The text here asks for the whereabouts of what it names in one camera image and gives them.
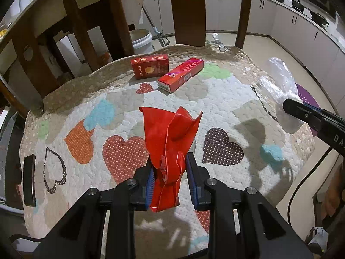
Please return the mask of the brown jacket right forearm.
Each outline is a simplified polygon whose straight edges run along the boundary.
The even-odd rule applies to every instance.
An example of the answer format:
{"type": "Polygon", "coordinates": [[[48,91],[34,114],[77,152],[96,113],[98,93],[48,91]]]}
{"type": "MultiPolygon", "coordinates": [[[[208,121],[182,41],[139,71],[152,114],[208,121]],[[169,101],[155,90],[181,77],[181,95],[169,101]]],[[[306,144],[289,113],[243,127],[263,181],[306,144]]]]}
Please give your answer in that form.
{"type": "Polygon", "coordinates": [[[343,201],[342,195],[344,191],[344,160],[337,168],[334,176],[326,191],[325,198],[322,203],[321,218],[322,227],[327,229],[333,217],[336,214],[341,202],[343,201]]]}

